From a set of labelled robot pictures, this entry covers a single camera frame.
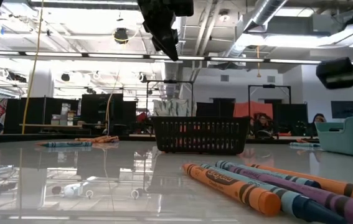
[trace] glossy table surface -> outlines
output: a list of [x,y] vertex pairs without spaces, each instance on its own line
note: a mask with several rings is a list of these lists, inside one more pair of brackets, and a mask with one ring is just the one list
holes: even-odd
[[255,163],[353,182],[353,157],[287,145],[215,156],[164,154],[155,142],[58,151],[35,144],[0,143],[0,223],[305,223],[264,217],[200,184],[183,173],[187,162]]

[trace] purple crayon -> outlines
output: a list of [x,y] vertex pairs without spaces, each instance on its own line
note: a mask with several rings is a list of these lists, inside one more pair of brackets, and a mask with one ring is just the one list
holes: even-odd
[[297,184],[289,180],[272,177],[268,174],[260,174],[237,166],[230,167],[228,171],[303,194],[336,212],[338,215],[344,217],[349,223],[353,224],[353,198],[337,195],[307,185]]

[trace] crayon tip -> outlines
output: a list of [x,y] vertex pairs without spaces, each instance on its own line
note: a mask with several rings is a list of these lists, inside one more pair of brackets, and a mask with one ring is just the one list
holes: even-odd
[[315,187],[315,188],[318,188],[318,189],[321,189],[321,185],[319,184],[319,182],[314,181],[314,180],[308,180],[308,181],[306,181],[306,182],[305,182],[305,185],[311,186],[311,187]]
[[345,218],[339,216],[337,213],[334,213],[331,210],[326,209],[314,200],[308,199],[306,197],[296,197],[293,204],[302,205],[298,206],[299,209],[293,209],[294,214],[297,218],[303,219],[307,222],[347,224]]

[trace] yellow cable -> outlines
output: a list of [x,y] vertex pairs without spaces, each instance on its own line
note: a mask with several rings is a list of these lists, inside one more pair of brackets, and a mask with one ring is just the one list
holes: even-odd
[[26,118],[27,118],[27,111],[28,111],[28,103],[29,103],[29,98],[31,96],[32,83],[34,82],[35,70],[36,70],[36,67],[37,67],[38,53],[39,53],[39,47],[40,47],[40,29],[42,27],[42,14],[43,14],[43,11],[44,11],[44,1],[45,0],[42,0],[42,5],[40,7],[37,52],[35,53],[34,66],[32,67],[32,73],[31,73],[31,77],[30,77],[30,82],[28,84],[28,94],[27,94],[27,100],[26,100],[26,107],[24,108],[24,117],[22,118],[22,131],[21,131],[21,134],[24,134],[25,131],[26,131]]
[[110,107],[111,98],[113,97],[113,93],[114,93],[114,90],[115,90],[116,82],[118,81],[118,77],[120,75],[120,71],[121,71],[121,69],[119,68],[118,69],[118,74],[116,75],[116,78],[115,78],[115,83],[114,83],[114,86],[113,86],[113,90],[111,91],[110,97],[108,98],[108,101],[107,101],[106,121],[105,121],[106,122],[107,135],[110,133],[110,127],[108,125],[108,123],[110,122],[110,110],[108,108]]
[[[259,58],[259,46],[257,46],[257,57]],[[261,63],[258,62],[258,78],[261,77]]]
[[[42,15],[44,12],[44,1],[45,0],[42,0],[42,5],[40,7],[37,52],[35,53],[34,66],[32,67],[30,82],[28,84],[28,94],[27,94],[27,100],[26,100],[26,107],[24,108],[24,117],[22,118],[21,134],[24,134],[26,131],[26,118],[27,118],[27,111],[28,111],[28,103],[29,103],[29,98],[31,96],[32,83],[34,82],[35,69],[36,69],[37,61],[38,61],[38,53],[39,53],[39,46],[40,46],[40,29],[42,28]],[[22,148],[20,148],[19,186],[18,186],[18,188],[20,189],[19,219],[21,219],[21,215],[22,215],[22,173],[21,173],[21,170],[22,170]]]

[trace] robotic arm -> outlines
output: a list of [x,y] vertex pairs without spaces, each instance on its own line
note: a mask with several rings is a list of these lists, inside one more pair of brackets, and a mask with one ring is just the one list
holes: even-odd
[[177,30],[171,27],[176,16],[194,14],[193,0],[138,0],[138,4],[144,29],[153,35],[151,40],[156,50],[162,50],[173,61],[178,60]]

